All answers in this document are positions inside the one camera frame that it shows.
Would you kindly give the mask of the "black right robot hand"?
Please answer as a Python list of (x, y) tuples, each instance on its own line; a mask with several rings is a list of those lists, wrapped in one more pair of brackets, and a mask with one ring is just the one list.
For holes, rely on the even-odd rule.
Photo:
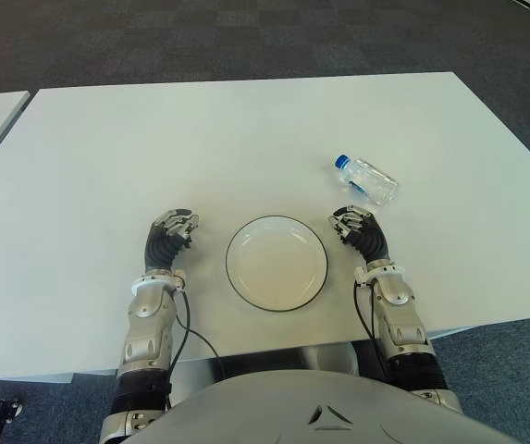
[(354, 248), (366, 263), (389, 259), (386, 237), (370, 211), (348, 205), (336, 210), (328, 222), (340, 241)]

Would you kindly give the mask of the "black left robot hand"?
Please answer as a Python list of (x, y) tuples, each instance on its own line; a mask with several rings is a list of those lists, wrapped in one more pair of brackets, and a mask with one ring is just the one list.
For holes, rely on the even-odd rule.
[(191, 233), (199, 216), (190, 209), (172, 209), (160, 215), (150, 226), (144, 249), (145, 272), (170, 270), (176, 256), (191, 245)]

